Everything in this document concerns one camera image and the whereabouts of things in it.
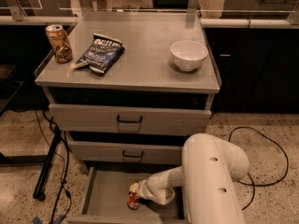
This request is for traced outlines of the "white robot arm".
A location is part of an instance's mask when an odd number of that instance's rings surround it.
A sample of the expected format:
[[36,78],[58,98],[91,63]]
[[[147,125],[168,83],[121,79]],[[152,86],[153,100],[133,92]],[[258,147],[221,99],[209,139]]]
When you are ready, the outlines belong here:
[[190,224],[246,224],[234,182],[246,176],[249,158],[237,145],[206,133],[189,137],[181,165],[134,183],[127,206],[139,207],[141,199],[167,205],[182,187]]

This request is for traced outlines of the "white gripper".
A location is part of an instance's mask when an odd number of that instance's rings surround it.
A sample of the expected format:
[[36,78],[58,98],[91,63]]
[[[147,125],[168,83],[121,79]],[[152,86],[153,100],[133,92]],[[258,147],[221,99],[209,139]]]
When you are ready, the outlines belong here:
[[142,180],[138,183],[134,183],[129,188],[130,193],[137,193],[137,195],[145,200],[150,200],[152,197],[152,193],[148,189],[147,181]]

